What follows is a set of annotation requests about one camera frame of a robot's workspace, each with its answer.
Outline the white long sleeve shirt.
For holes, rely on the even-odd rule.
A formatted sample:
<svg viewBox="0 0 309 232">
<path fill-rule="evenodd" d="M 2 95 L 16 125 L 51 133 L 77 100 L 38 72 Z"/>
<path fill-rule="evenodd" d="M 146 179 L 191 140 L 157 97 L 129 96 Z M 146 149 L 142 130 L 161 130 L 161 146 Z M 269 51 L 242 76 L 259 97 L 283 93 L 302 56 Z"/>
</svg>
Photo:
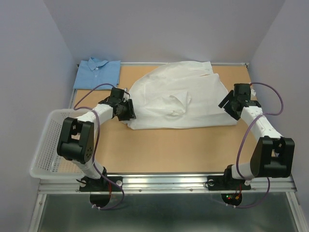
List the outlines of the white long sleeve shirt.
<svg viewBox="0 0 309 232">
<path fill-rule="evenodd" d="M 133 130 L 232 126 L 237 121 L 218 105 L 228 94 L 210 62 L 181 61 L 162 65 L 129 90 L 136 119 Z"/>
</svg>

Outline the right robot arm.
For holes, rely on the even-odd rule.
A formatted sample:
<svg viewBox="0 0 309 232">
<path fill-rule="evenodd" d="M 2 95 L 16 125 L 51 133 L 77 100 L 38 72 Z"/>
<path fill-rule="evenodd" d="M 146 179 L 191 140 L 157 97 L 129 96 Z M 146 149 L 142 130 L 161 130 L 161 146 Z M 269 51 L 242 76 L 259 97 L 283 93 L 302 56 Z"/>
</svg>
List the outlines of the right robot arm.
<svg viewBox="0 0 309 232">
<path fill-rule="evenodd" d="M 268 121 L 268 113 L 261 104 L 251 99 L 252 84 L 234 84 L 234 89 L 219 104 L 235 120 L 242 119 L 248 128 L 245 135 L 253 133 L 257 140 L 249 162 L 229 165 L 219 178 L 219 184 L 234 189 L 254 178 L 288 178 L 291 175 L 295 142 L 283 137 Z"/>
</svg>

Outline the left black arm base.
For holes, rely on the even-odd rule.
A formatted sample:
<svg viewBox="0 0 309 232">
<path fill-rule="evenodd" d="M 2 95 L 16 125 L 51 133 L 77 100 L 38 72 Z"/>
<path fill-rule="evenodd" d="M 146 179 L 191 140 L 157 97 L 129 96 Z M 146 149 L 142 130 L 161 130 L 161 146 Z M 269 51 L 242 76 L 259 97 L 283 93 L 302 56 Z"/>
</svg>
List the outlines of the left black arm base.
<svg viewBox="0 0 309 232">
<path fill-rule="evenodd" d="M 100 179 L 91 179 L 85 176 L 76 180 L 79 183 L 80 192 L 90 193 L 89 201 L 92 208 L 98 210 L 113 209 L 122 202 L 124 193 L 122 192 L 122 186 L 117 183 L 122 182 L 123 178 L 121 176 L 112 176 L 109 179 L 115 184 L 106 181 L 102 177 Z M 118 192 L 122 193 L 120 202 L 112 203 L 112 194 Z"/>
</svg>

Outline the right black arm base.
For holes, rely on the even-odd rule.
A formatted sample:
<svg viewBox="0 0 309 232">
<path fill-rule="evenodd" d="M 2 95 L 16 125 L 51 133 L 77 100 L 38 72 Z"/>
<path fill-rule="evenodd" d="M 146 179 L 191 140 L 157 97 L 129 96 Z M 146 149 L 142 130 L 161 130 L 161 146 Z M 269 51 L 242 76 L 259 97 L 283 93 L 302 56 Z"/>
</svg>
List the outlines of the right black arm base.
<svg viewBox="0 0 309 232">
<path fill-rule="evenodd" d="M 242 192 L 251 190 L 251 185 L 240 179 L 225 179 L 223 175 L 209 175 L 205 182 L 209 191 L 222 191 L 222 200 L 225 204 L 239 206 L 242 202 Z"/>
</svg>

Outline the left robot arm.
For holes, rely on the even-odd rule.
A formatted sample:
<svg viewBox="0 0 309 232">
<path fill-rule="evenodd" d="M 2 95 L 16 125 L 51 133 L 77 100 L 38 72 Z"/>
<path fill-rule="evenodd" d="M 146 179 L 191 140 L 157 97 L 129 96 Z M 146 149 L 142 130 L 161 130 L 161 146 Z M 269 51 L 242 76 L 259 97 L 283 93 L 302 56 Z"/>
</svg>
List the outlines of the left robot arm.
<svg viewBox="0 0 309 232">
<path fill-rule="evenodd" d="M 78 180 L 80 191 L 112 190 L 113 184 L 107 179 L 107 170 L 95 160 L 95 152 L 101 124 L 114 117 L 119 121 L 136 118 L 133 101 L 125 89 L 113 87 L 110 96 L 100 101 L 95 108 L 63 121 L 56 151 L 84 173 L 84 177 Z"/>
</svg>

